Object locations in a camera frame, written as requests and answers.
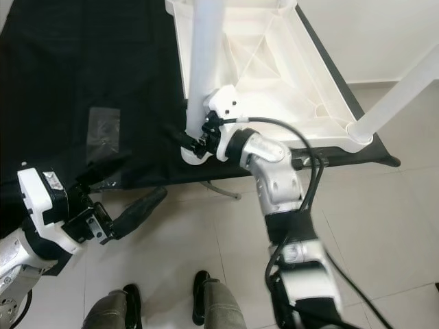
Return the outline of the clear tape patch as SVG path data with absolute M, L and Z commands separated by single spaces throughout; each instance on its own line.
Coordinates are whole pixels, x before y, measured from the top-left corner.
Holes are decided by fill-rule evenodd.
M 317 159 L 317 167 L 320 169 L 327 167 L 327 157 L 324 156 L 321 151 L 315 151 L 314 156 Z M 304 149 L 295 149 L 292 151 L 292 166 L 295 170 L 310 169 L 312 160 L 313 157 L 311 157 L 311 154 L 307 153 Z
M 89 163 L 119 153 L 120 119 L 119 109 L 91 107 L 86 135 L 86 159 Z

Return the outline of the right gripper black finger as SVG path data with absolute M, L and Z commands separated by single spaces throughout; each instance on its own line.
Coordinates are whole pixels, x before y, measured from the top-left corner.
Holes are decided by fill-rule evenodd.
M 204 155 L 204 144 L 201 138 L 191 137 L 185 130 L 179 130 L 173 125 L 164 125 L 164 132 L 173 144 L 190 151 L 194 156 Z

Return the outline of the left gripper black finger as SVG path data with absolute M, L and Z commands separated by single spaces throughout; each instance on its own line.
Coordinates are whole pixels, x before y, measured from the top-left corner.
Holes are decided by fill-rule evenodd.
M 132 202 L 116 219 L 113 220 L 110 231 L 112 239 L 122 239 L 134 232 L 167 197 L 167 189 L 156 187 L 143 197 Z
M 96 191 L 108 184 L 108 180 L 119 172 L 130 159 L 130 154 L 113 154 L 88 163 L 84 173 L 76 176 L 76 184 Z

